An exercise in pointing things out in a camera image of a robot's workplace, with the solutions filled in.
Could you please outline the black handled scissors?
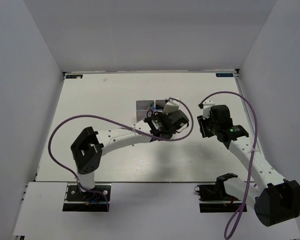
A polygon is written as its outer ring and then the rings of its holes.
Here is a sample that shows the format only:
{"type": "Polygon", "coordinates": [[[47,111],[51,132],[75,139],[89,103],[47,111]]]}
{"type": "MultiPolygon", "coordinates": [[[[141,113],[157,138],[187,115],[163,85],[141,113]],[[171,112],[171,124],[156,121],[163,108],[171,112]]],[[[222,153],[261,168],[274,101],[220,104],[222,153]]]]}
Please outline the black handled scissors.
{"type": "Polygon", "coordinates": [[[155,112],[149,111],[149,112],[146,113],[146,119],[145,119],[145,121],[146,122],[152,121],[155,118],[155,116],[156,116],[155,112]]]}

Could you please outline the green highlighter marker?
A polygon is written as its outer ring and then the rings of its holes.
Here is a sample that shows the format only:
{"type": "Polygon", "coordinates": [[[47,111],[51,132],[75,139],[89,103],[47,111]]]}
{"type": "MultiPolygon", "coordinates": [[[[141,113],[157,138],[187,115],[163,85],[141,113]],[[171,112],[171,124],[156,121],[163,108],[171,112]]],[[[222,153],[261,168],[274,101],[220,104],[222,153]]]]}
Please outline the green highlighter marker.
{"type": "Polygon", "coordinates": [[[158,110],[158,111],[160,111],[160,110],[163,110],[164,107],[161,106],[161,105],[159,105],[159,104],[156,104],[156,105],[155,105],[155,109],[158,110]]]}

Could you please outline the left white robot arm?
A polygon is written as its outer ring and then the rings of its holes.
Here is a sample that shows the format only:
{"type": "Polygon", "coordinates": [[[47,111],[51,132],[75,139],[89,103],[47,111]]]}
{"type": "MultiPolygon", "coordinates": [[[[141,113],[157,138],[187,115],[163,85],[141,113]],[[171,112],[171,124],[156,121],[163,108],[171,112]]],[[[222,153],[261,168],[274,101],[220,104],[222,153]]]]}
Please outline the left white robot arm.
{"type": "Polygon", "coordinates": [[[131,129],[120,127],[98,132],[91,126],[84,128],[70,146],[80,184],[78,193],[86,200],[95,196],[94,172],[106,154],[135,144],[151,143],[157,138],[170,140],[184,126],[189,126],[189,119],[184,112],[176,110],[146,117],[131,129]]]}

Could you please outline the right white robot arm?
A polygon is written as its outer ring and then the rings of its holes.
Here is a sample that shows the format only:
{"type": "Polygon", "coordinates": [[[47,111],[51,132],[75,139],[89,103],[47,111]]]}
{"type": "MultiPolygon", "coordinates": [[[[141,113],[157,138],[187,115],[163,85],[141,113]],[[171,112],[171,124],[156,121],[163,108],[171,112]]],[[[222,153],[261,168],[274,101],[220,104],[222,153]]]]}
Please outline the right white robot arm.
{"type": "Polygon", "coordinates": [[[246,204],[254,209],[259,221],[266,227],[300,216],[300,185],[287,180],[268,161],[254,151],[248,132],[234,125],[226,105],[206,101],[199,105],[203,110],[197,117],[204,138],[216,137],[236,156],[256,183],[247,191],[246,204]]]}

